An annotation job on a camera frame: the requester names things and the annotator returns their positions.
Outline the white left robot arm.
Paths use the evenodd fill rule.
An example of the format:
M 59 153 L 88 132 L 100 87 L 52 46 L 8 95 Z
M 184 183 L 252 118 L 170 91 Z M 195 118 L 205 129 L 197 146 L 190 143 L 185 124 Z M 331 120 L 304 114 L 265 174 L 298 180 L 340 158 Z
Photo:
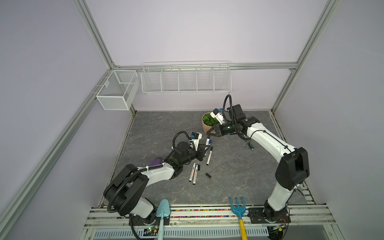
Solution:
M 143 198 L 147 186 L 176 178 L 185 165 L 193 160 L 203 161 L 209 145 L 180 142 L 170 155 L 158 165 L 138 168 L 126 165 L 104 190 L 108 201 L 107 212 L 120 216 L 136 215 L 147 219 L 154 214 L 156 206 Z

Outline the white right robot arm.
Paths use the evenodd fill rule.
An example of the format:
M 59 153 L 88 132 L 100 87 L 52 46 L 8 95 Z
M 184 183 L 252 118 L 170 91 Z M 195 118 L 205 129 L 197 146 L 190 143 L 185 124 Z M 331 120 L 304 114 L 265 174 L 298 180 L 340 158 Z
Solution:
M 253 140 L 268 151 L 277 161 L 276 185 L 264 204 L 263 216 L 274 223 L 288 214 L 287 205 L 297 185 L 310 175 L 308 152 L 296 148 L 278 138 L 255 117 L 244 118 L 236 123 L 216 124 L 208 135 L 222 137 L 236 134 L 243 140 Z

